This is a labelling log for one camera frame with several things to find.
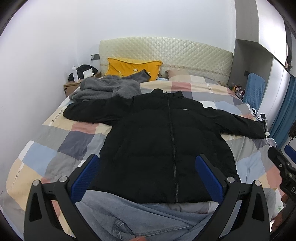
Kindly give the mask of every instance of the blue towel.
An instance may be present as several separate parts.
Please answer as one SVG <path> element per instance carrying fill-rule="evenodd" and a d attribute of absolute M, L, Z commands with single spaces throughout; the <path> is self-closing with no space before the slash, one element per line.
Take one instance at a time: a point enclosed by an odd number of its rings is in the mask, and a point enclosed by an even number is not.
<path fill-rule="evenodd" d="M 264 89 L 265 80 L 254 73 L 250 73 L 242 102 L 249 104 L 251 108 L 258 111 L 263 98 Z"/>

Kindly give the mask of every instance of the pillow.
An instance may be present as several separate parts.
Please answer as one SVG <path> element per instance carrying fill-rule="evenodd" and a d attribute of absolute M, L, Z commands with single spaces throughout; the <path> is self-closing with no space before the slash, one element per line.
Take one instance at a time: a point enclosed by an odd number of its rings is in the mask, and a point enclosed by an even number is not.
<path fill-rule="evenodd" d="M 168 80 L 172 82 L 187 82 L 187 83 L 201 83 L 201 84 L 215 84 L 214 80 L 202 76 L 190 75 L 188 71 L 183 69 L 168 70 Z"/>
<path fill-rule="evenodd" d="M 163 64 L 160 60 L 145 61 L 130 58 L 108 58 L 109 67 L 106 75 L 129 76 L 145 69 L 151 75 L 149 81 L 156 80 L 159 68 Z"/>

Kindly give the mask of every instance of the white plastic container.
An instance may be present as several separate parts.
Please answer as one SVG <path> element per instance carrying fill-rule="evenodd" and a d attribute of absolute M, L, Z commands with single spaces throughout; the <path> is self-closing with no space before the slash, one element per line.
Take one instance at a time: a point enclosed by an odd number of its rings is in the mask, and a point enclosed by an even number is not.
<path fill-rule="evenodd" d="M 78 82 L 78 74 L 77 74 L 76 67 L 74 65 L 72 68 L 72 72 L 73 72 L 74 82 Z"/>

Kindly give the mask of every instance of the silver bolt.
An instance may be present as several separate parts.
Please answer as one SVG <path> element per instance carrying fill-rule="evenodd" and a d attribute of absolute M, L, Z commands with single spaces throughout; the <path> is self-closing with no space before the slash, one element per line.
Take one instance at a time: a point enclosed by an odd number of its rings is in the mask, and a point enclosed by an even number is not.
<path fill-rule="evenodd" d="M 33 185 L 34 186 L 37 186 L 39 184 L 39 180 L 35 180 L 34 182 L 33 182 Z"/>
<path fill-rule="evenodd" d="M 59 178 L 59 181 L 61 183 L 64 183 L 65 181 L 67 181 L 67 177 L 66 176 L 62 176 L 62 177 Z"/>
<path fill-rule="evenodd" d="M 228 181 L 229 183 L 233 183 L 233 182 L 234 182 L 234 178 L 233 178 L 233 177 L 228 177 L 228 178 L 227 178 L 227 181 Z"/>
<path fill-rule="evenodd" d="M 256 186 L 260 186 L 261 185 L 261 182 L 259 180 L 255 180 L 255 185 Z"/>

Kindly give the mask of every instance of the black jacket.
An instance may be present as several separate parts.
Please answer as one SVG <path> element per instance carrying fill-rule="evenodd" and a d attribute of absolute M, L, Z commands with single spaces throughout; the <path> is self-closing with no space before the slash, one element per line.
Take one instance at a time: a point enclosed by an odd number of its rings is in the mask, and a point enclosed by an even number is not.
<path fill-rule="evenodd" d="M 155 89 L 132 99 L 73 103 L 63 115 L 113 125 L 89 189 L 137 203 L 210 201 L 195 170 L 195 157 L 203 153 L 226 177 L 237 177 L 232 152 L 220 134 L 265 138 L 259 123 L 204 108 L 181 91 L 164 94 Z"/>

